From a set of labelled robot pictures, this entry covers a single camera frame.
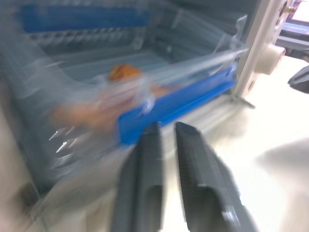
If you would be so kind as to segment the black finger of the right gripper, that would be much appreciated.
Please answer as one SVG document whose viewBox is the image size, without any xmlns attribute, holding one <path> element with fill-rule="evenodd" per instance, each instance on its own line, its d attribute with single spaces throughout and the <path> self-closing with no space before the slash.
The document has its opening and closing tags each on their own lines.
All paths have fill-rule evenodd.
<svg viewBox="0 0 309 232">
<path fill-rule="evenodd" d="M 309 66 L 302 68 L 292 76 L 288 85 L 297 91 L 309 94 Z"/>
</svg>

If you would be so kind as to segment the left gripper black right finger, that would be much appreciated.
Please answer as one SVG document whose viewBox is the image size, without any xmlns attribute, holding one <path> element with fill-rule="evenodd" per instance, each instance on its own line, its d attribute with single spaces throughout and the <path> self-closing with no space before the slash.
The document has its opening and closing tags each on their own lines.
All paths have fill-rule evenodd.
<svg viewBox="0 0 309 232">
<path fill-rule="evenodd" d="M 175 133 L 189 232 L 256 232 L 229 168 L 200 131 L 177 122 Z"/>
</svg>

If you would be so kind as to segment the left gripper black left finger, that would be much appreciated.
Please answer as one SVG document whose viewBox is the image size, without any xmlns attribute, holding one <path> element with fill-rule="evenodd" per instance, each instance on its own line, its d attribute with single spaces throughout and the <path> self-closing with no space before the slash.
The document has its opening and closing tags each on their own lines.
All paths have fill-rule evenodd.
<svg viewBox="0 0 309 232">
<path fill-rule="evenodd" d="M 161 135 L 146 127 L 128 155 L 118 182 L 115 232 L 159 232 L 163 197 Z"/>
</svg>

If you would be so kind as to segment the glass oven door blue handle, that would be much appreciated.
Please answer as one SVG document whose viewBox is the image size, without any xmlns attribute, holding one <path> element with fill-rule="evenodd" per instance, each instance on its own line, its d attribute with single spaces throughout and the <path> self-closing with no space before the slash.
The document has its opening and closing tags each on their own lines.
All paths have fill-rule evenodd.
<svg viewBox="0 0 309 232">
<path fill-rule="evenodd" d="M 185 50 L 182 47 L 171 47 L 166 54 L 158 50 L 143 49 L 123 50 L 119 54 L 92 50 L 57 56 L 57 60 L 67 74 L 73 74 L 75 69 L 90 68 L 92 76 L 96 76 L 100 66 L 107 67 L 121 63 L 131 63 L 144 68 L 155 87 L 156 97 L 150 112 L 144 114 L 141 112 L 141 107 L 137 106 L 119 116 L 115 144 L 112 147 L 100 150 L 94 156 L 83 159 L 71 168 L 52 168 L 51 154 L 49 169 L 60 174 L 79 169 L 91 159 L 96 159 L 119 145 L 135 143 L 148 125 L 154 122 L 167 125 L 228 91 L 235 84 L 236 60 L 245 54 L 245 50 L 234 49 L 189 62 L 179 62 L 178 59 L 184 53 Z"/>
</svg>

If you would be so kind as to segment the white oven knob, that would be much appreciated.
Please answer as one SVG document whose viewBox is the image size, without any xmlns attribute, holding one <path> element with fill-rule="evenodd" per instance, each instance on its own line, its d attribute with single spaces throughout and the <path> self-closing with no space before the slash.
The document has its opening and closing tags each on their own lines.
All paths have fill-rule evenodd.
<svg viewBox="0 0 309 232">
<path fill-rule="evenodd" d="M 271 75 L 285 55 L 286 49 L 274 44 L 265 44 L 255 67 L 256 73 Z"/>
</svg>

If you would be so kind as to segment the white toaster oven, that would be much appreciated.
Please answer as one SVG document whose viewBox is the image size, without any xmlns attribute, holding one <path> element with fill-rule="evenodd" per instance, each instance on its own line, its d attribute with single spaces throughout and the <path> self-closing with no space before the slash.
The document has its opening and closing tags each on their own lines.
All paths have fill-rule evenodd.
<svg viewBox="0 0 309 232">
<path fill-rule="evenodd" d="M 62 203 L 91 195 L 86 173 L 100 166 L 106 181 L 112 182 L 118 173 L 114 164 L 141 136 L 72 172 L 50 170 L 46 69 L 56 65 L 64 72 L 57 56 L 143 49 L 166 54 L 171 47 L 182 47 L 185 53 L 178 61 L 189 62 L 244 49 L 236 60 L 236 83 L 242 72 L 253 67 L 257 18 L 269 5 L 270 0 L 0 0 L 0 68 L 20 128 L 18 145 L 32 177 L 18 192 L 23 207 L 31 209 L 65 180 L 82 185 L 68 198 L 61 192 Z"/>
</svg>

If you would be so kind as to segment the clear plastic food container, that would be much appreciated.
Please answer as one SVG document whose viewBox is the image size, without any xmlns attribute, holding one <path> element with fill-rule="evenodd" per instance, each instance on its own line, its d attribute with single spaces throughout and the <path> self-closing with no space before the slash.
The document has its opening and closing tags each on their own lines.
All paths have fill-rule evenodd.
<svg viewBox="0 0 309 232">
<path fill-rule="evenodd" d="M 150 112 L 156 97 L 147 70 L 131 63 L 100 66 L 96 76 L 90 68 L 67 74 L 54 65 L 46 69 L 46 87 L 54 169 L 112 147 L 119 116 L 137 106 Z"/>
</svg>

